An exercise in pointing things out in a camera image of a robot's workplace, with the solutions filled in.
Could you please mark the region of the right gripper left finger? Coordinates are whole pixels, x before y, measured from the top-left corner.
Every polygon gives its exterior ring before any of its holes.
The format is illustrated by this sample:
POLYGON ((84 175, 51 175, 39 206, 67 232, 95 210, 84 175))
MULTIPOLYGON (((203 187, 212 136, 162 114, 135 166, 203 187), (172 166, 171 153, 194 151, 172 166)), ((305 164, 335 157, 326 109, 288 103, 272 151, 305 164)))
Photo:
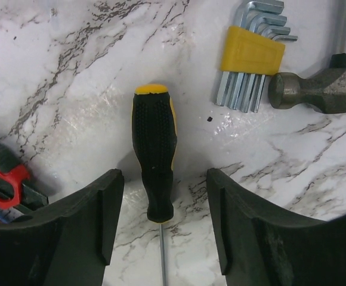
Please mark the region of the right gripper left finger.
POLYGON ((124 188, 112 169, 44 208, 0 223, 0 285, 101 285, 124 188))

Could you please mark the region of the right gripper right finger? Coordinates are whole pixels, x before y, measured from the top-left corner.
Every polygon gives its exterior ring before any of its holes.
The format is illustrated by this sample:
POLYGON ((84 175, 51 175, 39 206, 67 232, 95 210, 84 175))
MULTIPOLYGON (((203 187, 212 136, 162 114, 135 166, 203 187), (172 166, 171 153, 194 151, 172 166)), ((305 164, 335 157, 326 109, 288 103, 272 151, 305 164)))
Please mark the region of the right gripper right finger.
POLYGON ((346 214, 330 221, 279 207, 209 169, 206 189, 228 285, 346 285, 346 214))

